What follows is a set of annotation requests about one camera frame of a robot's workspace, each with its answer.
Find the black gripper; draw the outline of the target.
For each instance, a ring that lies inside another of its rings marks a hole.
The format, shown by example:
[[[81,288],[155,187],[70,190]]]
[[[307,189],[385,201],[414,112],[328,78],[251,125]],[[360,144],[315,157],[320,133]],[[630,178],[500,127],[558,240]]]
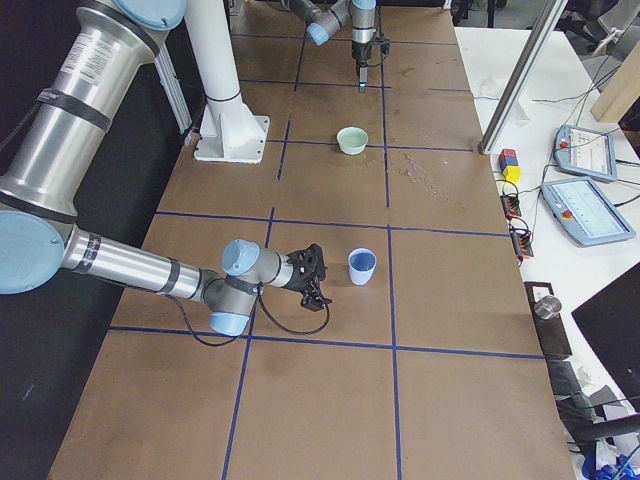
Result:
[[[374,47],[378,47],[380,51],[380,59],[377,63],[371,62],[372,51]],[[376,43],[371,42],[367,44],[361,44],[357,42],[352,43],[352,58],[357,65],[358,76],[358,91],[364,93],[368,83],[368,67],[367,66],[379,66],[384,63],[386,57],[390,51],[389,43]]]
[[[303,308],[318,312],[332,302],[321,291],[320,282],[326,279],[326,267],[319,245],[312,243],[306,249],[289,253],[287,263],[293,272],[286,289],[302,295],[300,305]]]

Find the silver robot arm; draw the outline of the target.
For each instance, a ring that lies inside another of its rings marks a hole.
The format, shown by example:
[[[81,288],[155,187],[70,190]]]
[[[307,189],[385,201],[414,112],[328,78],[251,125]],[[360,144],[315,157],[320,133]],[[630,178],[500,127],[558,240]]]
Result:
[[[351,56],[358,91],[364,93],[369,70],[381,66],[390,51],[390,40],[376,22],[377,2],[340,0],[325,11],[308,0],[283,0],[280,4],[303,21],[307,36],[317,46],[327,43],[343,27],[351,27]]]
[[[1,133],[8,135],[30,95],[54,77],[77,22],[72,1],[1,4]],[[83,226],[142,243],[178,155],[169,106],[151,68],[142,69],[116,125],[89,167],[77,196]],[[46,285],[1,298],[1,337],[99,337],[109,328],[152,324],[185,331],[177,306],[67,270]]]

